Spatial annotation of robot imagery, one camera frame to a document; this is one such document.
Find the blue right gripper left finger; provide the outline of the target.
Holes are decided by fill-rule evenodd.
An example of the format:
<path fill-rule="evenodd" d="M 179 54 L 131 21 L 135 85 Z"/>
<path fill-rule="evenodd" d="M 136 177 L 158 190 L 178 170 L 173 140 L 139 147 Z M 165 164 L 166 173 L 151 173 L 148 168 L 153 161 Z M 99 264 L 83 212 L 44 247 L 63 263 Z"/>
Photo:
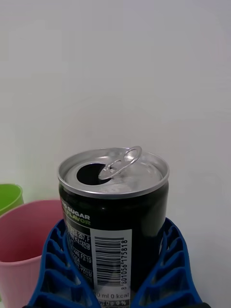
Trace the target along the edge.
<path fill-rule="evenodd" d="M 43 247 L 39 278 L 28 308 L 97 308 L 99 302 L 75 267 L 60 220 Z"/>

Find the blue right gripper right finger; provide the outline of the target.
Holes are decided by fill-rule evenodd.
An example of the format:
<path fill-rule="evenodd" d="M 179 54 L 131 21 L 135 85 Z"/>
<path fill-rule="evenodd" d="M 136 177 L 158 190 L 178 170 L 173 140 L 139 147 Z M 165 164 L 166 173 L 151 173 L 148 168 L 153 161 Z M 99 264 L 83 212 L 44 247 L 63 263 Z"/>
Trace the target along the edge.
<path fill-rule="evenodd" d="M 159 259 L 136 293 L 132 308 L 188 308 L 202 304 L 194 286 L 186 242 L 169 219 Z"/>

